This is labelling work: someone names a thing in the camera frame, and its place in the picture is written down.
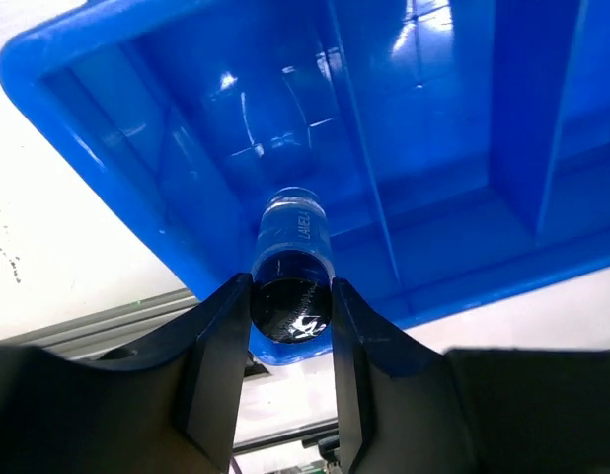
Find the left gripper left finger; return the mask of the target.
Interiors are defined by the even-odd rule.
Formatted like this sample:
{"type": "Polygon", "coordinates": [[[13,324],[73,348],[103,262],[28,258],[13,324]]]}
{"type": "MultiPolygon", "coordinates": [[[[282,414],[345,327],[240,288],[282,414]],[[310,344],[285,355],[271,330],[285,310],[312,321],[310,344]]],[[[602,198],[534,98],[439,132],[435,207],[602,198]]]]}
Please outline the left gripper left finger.
{"type": "Polygon", "coordinates": [[[0,473],[224,473],[251,329],[238,274],[94,360],[0,345],[0,473]]]}

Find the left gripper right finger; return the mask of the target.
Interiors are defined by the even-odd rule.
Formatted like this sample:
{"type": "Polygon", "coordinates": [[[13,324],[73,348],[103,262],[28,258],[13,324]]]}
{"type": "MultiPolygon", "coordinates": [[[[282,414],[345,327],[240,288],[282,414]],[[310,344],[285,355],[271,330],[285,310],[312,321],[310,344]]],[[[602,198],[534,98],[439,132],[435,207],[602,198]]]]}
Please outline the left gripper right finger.
{"type": "Polygon", "coordinates": [[[346,473],[610,473],[610,351],[440,354],[333,283],[346,473]]]}

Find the clear bottle black cap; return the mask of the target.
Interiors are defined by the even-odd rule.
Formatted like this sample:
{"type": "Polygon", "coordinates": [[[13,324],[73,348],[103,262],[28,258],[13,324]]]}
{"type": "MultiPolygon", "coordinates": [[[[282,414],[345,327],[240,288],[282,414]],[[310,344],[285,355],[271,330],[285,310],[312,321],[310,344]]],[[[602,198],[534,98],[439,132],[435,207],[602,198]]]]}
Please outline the clear bottle black cap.
{"type": "Polygon", "coordinates": [[[289,187],[269,199],[251,274],[251,316],[266,337],[301,344],[328,327],[335,270],[328,219],[313,192],[289,187]]]}

